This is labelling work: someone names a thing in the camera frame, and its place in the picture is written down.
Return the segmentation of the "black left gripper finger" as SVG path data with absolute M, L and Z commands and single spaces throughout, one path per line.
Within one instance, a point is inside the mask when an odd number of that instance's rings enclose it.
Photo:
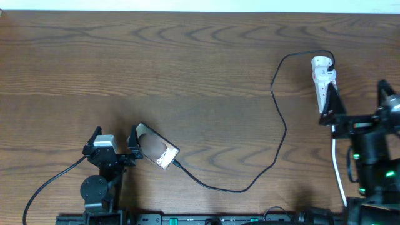
M 85 144 L 84 149 L 93 148 L 96 137 L 101 134 L 102 134 L 102 128 L 101 126 L 97 126 L 93 132 L 93 135 L 89 138 L 88 142 Z
M 136 126 L 132 126 L 131 133 L 127 140 L 127 146 L 131 152 L 131 155 L 135 159 L 143 159 L 143 153 L 138 141 Z

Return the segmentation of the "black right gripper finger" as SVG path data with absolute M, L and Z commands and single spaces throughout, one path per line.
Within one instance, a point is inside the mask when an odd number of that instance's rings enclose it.
M 391 87 L 391 85 L 387 80 L 382 79 L 377 84 L 377 94 L 378 94 L 377 98 L 378 106 L 384 106 L 389 100 L 389 97 L 395 96 L 396 92 L 394 91 L 394 89 Z
M 344 107 L 338 91 L 334 87 L 333 83 L 329 83 L 327 86 L 326 102 L 319 118 L 319 125 L 337 125 L 346 114 L 346 108 Z

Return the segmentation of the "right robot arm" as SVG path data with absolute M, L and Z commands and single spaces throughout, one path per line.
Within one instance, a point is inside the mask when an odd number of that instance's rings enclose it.
M 329 84 L 319 124 L 332 126 L 334 139 L 349 139 L 360 197 L 349 197 L 345 224 L 399 223 L 399 160 L 390 157 L 388 135 L 399 135 L 399 94 L 386 80 L 377 84 L 374 114 L 349 116 L 333 84 Z

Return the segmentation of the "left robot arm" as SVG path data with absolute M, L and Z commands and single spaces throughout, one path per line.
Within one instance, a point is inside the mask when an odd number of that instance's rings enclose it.
M 135 166 L 137 160 L 143 158 L 136 126 L 131 129 L 127 146 L 130 153 L 118 153 L 115 137 L 103 134 L 102 128 L 98 126 L 83 147 L 83 155 L 99 169 L 98 175 L 89 176 L 81 184 L 84 224 L 135 223 L 130 212 L 119 207 L 119 199 L 126 168 Z

